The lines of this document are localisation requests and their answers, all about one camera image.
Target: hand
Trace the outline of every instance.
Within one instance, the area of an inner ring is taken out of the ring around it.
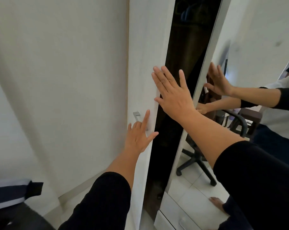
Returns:
[[[156,97],[154,100],[161,105],[166,114],[180,123],[186,115],[195,111],[184,72],[183,70],[178,72],[181,83],[179,87],[166,66],[162,66],[161,69],[162,71],[155,66],[152,78],[163,98]]]
[[[205,115],[207,112],[210,112],[208,105],[202,103],[198,103],[198,105],[196,106],[196,110],[202,115]]]
[[[158,135],[158,132],[153,132],[146,136],[145,130],[147,129],[147,123],[150,116],[150,110],[147,110],[143,122],[135,122],[132,128],[130,123],[127,129],[126,141],[124,144],[124,151],[132,151],[135,153],[142,153],[149,143]]]
[[[216,68],[214,63],[211,62],[208,69],[208,75],[214,81],[214,85],[205,83],[204,87],[207,87],[208,89],[219,95],[232,95],[234,87],[225,78],[223,72],[221,71],[220,65],[218,65]]]

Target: chair caster wheel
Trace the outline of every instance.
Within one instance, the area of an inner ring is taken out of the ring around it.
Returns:
[[[217,182],[216,182],[216,181],[210,181],[210,185],[216,186],[216,185],[217,185]]]

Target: forearm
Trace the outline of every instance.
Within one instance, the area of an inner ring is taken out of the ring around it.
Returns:
[[[215,110],[233,110],[240,108],[241,100],[239,98],[226,97],[215,102],[205,104],[208,108],[208,112]]]
[[[138,153],[126,149],[108,166],[106,172],[116,172],[121,174],[127,180],[132,189],[138,157]]]
[[[226,148],[244,140],[196,110],[185,116],[180,124],[195,141],[211,167]]]
[[[265,107],[275,107],[280,101],[279,89],[234,87],[231,97]]]

